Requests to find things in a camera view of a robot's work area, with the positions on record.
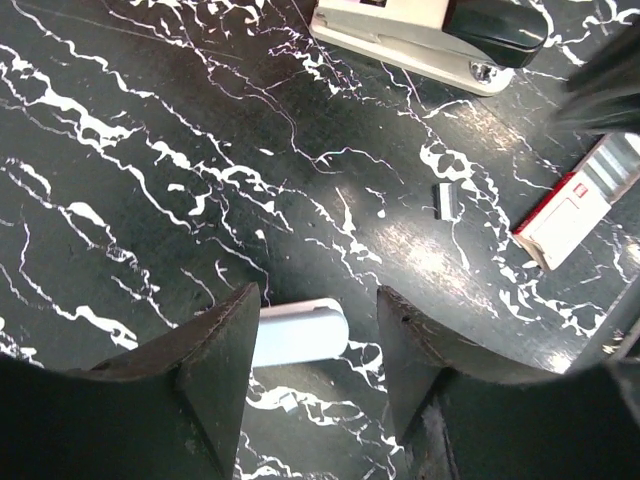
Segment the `small light blue stapler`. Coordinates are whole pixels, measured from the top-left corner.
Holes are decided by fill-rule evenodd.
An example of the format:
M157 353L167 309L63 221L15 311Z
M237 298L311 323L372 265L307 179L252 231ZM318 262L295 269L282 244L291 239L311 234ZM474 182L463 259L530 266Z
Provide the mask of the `small light blue stapler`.
M252 368L337 358L348 342L348 321L335 299L265 307L260 310Z

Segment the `staple strip piece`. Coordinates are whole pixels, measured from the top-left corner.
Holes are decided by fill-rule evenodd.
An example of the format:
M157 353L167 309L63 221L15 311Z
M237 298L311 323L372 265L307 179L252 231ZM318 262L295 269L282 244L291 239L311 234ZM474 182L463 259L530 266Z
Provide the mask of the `staple strip piece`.
M436 217L442 221L454 221L459 211L457 185L452 182L438 183L434 187L434 194Z
M286 414L292 414L298 409L296 396L292 392L286 392L278 400L278 405Z

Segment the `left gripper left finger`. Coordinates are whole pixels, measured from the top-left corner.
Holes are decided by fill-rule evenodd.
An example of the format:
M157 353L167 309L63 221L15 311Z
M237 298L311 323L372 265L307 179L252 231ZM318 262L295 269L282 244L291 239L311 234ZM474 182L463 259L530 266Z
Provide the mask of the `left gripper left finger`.
M1 359L5 479L229 479L260 313L247 284L88 370Z

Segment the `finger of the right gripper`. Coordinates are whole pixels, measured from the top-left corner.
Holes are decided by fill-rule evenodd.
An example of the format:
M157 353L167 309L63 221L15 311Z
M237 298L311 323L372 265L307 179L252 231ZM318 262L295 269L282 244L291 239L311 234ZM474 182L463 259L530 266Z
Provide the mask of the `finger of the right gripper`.
M639 132L639 26L620 30L565 82L570 98L554 113L559 128L591 133Z

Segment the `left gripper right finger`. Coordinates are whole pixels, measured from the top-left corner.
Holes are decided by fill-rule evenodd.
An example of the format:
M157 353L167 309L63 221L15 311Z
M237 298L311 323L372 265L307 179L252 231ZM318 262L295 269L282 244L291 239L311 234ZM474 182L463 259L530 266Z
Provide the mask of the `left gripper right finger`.
M639 363L567 374L472 342L389 286L377 322L391 420L414 479L635 479Z

